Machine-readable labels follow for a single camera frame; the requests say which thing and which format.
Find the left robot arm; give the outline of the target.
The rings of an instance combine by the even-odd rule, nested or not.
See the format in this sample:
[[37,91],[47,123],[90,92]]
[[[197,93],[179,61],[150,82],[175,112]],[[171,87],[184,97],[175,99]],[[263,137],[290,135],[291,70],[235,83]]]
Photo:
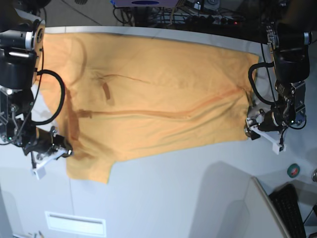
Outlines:
[[[246,119],[245,132],[252,140],[261,133],[286,129],[300,130],[306,126],[305,80],[310,75],[309,45],[317,29],[317,2],[315,0],[261,0],[259,2],[261,37],[267,38],[272,62],[252,65],[248,79],[256,97],[270,106],[260,110],[262,122],[256,117]],[[270,84],[273,101],[264,99],[253,79],[259,68],[273,68],[276,81]]]

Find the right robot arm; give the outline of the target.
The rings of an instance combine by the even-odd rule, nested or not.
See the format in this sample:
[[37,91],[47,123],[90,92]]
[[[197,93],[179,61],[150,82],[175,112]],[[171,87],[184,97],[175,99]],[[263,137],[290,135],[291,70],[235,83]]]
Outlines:
[[[39,69],[44,64],[43,38],[45,22],[18,15],[7,1],[0,3],[0,138],[3,145],[22,148],[25,155],[37,152],[39,157],[56,154],[69,157],[73,148],[55,128],[40,129],[51,123],[61,112],[65,85],[55,72]],[[60,85],[60,101],[56,112],[45,121],[33,121],[32,109],[37,95],[32,86],[37,77],[53,76]]]

